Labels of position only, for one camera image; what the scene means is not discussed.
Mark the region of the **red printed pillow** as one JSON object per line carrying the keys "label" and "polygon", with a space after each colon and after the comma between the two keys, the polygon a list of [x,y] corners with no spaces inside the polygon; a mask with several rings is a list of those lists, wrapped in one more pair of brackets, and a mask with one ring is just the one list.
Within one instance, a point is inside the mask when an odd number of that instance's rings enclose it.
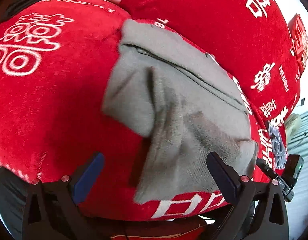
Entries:
{"label": "red printed pillow", "polygon": [[300,98],[292,39],[275,0],[109,0],[134,19],[154,20],[213,54],[260,115],[288,118]]}

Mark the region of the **grey crumpled cloth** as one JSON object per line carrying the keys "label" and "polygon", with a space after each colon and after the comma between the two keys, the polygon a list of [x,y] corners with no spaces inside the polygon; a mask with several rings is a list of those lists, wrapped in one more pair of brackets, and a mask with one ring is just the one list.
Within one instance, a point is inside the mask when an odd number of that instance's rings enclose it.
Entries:
{"label": "grey crumpled cloth", "polygon": [[272,152],[275,157],[275,168],[284,170],[287,155],[281,133],[277,128],[273,127],[270,122],[268,122],[268,133],[271,139]]}

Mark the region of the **grey knit sweater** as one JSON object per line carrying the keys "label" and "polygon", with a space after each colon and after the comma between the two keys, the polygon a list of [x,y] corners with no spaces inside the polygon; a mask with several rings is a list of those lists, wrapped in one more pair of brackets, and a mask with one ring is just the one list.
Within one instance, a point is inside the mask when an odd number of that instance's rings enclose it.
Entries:
{"label": "grey knit sweater", "polygon": [[134,201],[216,191],[206,166],[210,152],[252,175],[258,145],[226,71],[172,31],[126,20],[121,33],[102,110],[151,140]]}

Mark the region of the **red printed bed blanket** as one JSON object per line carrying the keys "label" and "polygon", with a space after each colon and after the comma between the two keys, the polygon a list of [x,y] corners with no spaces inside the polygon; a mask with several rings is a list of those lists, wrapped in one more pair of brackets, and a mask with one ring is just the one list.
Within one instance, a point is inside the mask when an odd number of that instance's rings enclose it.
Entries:
{"label": "red printed bed blanket", "polygon": [[[126,20],[133,19],[104,0],[42,0],[0,23],[0,166],[49,183],[102,153],[103,169],[79,204],[89,217],[165,220],[223,206],[218,189],[134,201],[151,140],[102,110]],[[256,158],[264,157],[268,133],[227,75],[247,106]]]}

